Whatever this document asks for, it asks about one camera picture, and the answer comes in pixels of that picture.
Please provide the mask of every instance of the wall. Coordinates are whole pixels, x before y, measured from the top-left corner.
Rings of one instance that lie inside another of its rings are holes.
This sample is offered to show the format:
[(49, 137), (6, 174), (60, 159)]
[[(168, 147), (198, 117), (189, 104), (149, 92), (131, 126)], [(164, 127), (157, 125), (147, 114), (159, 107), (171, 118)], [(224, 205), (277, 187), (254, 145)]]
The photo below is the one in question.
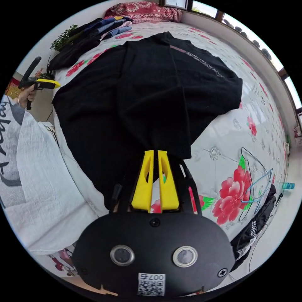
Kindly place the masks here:
[(298, 121), (291, 95), (285, 88), (277, 70), (258, 48), (242, 37), (238, 32), (231, 30), (227, 25), (211, 18), (184, 12), (182, 22), (200, 28), (201, 30), (212, 34), (214, 37), (219, 38), (221, 41), (235, 49), (250, 63), (270, 90), (280, 112), (285, 132), (290, 135), (292, 147), (300, 148), (295, 145), (294, 128), (298, 124)]

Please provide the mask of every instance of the potted plant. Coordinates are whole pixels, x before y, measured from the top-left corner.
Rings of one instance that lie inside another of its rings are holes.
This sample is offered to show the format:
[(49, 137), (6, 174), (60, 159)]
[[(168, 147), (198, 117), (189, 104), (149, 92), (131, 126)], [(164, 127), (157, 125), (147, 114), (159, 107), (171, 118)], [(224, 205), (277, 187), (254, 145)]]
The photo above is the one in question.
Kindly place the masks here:
[(53, 41), (53, 43), (51, 44), (50, 49), (51, 50), (55, 50), (55, 51), (60, 51), (63, 46), (66, 44), (66, 42), (69, 40), (69, 34), (71, 31), (73, 31), (75, 28), (77, 28), (77, 25), (72, 25), (70, 26), (68, 29), (66, 29), (65, 31), (63, 31), (56, 40)]

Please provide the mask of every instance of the stack of folded clothes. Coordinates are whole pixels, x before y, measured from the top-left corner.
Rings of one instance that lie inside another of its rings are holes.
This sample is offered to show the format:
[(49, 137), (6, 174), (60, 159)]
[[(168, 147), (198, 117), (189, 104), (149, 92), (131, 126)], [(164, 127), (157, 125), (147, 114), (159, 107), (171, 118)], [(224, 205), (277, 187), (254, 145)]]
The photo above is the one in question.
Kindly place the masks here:
[(47, 71), (69, 68), (81, 55), (97, 47), (101, 40), (132, 29), (133, 19), (129, 17), (97, 18), (94, 21), (75, 28), (69, 33), (69, 40), (49, 63)]

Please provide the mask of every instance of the sticker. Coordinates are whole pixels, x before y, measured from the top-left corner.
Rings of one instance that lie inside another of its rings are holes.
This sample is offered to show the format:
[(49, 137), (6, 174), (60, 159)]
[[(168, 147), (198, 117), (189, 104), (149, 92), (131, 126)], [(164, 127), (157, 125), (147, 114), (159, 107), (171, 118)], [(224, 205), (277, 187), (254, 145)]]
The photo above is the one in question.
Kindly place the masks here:
[(165, 274), (138, 274), (139, 296), (164, 296), (165, 295)]

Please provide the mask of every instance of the human hand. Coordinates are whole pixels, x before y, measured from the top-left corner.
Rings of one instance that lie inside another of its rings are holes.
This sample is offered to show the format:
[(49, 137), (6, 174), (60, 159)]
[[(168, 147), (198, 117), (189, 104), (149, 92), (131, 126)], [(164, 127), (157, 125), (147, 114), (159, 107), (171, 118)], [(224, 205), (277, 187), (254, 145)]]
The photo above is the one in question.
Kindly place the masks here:
[(25, 109), (26, 106), (27, 106), (27, 100), (33, 102), (35, 97), (36, 97), (36, 94), (37, 94), (37, 91), (34, 90), (35, 88), (35, 85), (32, 85), (26, 89), (24, 89), (23, 91), (20, 92), (19, 96), (17, 97), (17, 101), (19, 100), (19, 104), (20, 106)]

